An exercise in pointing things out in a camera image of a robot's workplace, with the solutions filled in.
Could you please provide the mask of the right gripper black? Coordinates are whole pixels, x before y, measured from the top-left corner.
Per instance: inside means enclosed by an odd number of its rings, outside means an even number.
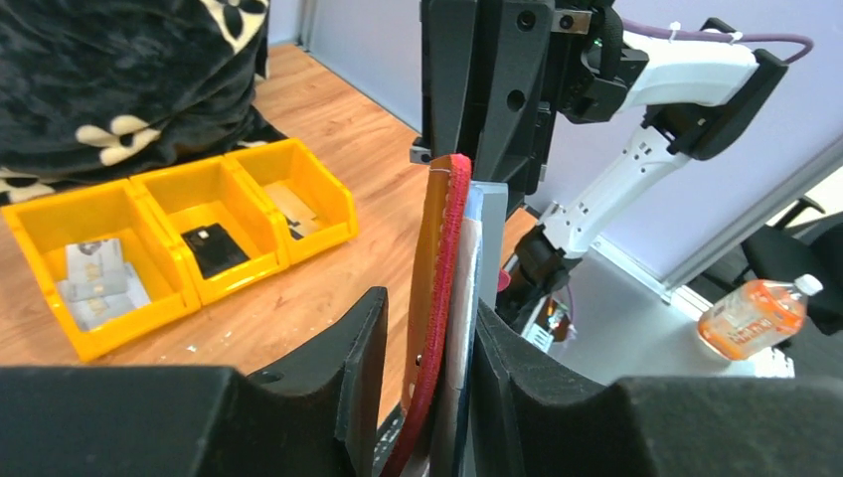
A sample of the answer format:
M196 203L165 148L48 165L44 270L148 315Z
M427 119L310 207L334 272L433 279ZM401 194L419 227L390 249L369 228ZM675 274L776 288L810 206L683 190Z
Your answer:
M593 27L591 1L422 1L421 134L414 163L460 153L475 181L536 192L558 95Z

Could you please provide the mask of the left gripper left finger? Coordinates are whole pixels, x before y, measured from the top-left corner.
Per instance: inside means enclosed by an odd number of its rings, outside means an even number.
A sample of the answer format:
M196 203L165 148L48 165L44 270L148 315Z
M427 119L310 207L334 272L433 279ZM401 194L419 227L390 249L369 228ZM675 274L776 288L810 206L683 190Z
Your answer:
M231 367L5 367L5 476L369 476L388 291L250 374Z

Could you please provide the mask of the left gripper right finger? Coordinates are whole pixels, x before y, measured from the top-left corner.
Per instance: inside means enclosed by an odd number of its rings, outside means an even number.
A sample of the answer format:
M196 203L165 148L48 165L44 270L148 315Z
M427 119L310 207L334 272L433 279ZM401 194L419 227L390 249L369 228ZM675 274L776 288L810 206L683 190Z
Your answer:
M838 476L832 379L622 378L601 386L486 305L472 358L481 476Z

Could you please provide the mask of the red leather card holder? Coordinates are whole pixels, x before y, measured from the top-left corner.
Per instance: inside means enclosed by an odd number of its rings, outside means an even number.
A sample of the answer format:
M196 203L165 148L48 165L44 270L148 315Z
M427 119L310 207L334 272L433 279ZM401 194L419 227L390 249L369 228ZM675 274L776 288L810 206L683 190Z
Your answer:
M440 156L429 164L408 311L401 399L405 422L383 476L399 476L405 470L434 402L470 181L471 161L462 154Z

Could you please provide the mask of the yellow three-compartment bin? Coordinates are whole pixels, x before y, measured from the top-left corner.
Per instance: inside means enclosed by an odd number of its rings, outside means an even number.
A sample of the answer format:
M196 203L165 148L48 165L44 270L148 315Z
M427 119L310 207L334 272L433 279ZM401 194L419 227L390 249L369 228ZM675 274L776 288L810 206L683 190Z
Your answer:
M84 362L354 238L350 191L298 139L2 211ZM125 293L73 302L75 251L117 242Z

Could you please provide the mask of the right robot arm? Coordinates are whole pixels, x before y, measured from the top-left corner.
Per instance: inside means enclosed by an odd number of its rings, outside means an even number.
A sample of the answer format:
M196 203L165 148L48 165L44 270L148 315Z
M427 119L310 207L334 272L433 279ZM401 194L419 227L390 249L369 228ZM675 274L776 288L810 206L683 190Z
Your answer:
M593 182L518 242L510 283L488 300L515 329L626 207L735 143L789 68L765 35L717 18L695 31L644 26L609 1L423 1L420 21L422 129L411 153L444 176L435 289L471 182L502 186L510 215L537 191L559 118L642 113Z

